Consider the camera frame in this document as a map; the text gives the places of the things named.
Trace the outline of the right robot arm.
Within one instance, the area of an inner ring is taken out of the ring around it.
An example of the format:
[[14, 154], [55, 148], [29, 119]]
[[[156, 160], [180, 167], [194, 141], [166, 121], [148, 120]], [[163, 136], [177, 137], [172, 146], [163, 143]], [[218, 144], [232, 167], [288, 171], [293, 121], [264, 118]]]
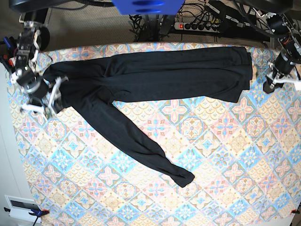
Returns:
[[62, 109], [61, 84], [68, 78], [58, 76], [53, 82], [46, 81], [36, 69], [38, 54], [49, 44], [50, 34], [46, 27], [48, 9], [60, 3], [58, 0], [10, 0], [9, 7], [20, 13], [23, 31], [19, 34], [15, 51], [15, 71], [10, 81], [28, 96], [29, 102], [21, 111], [32, 111], [51, 118]]

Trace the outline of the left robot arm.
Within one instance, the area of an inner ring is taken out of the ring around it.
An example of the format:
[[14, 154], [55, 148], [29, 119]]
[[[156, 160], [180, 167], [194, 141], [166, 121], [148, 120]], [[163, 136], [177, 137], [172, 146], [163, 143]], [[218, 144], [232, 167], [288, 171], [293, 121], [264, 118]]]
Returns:
[[[268, 62], [270, 72], [266, 74], [263, 91], [270, 94], [284, 83], [293, 83], [297, 90], [301, 89], [301, 76], [297, 71], [297, 64], [301, 63], [301, 29], [286, 15], [293, 8], [292, 0], [240, 0], [233, 1], [239, 13], [257, 32], [277, 39], [282, 51], [273, 62]], [[244, 9], [248, 5], [260, 17], [265, 17], [267, 28], [265, 31], [253, 23]]]

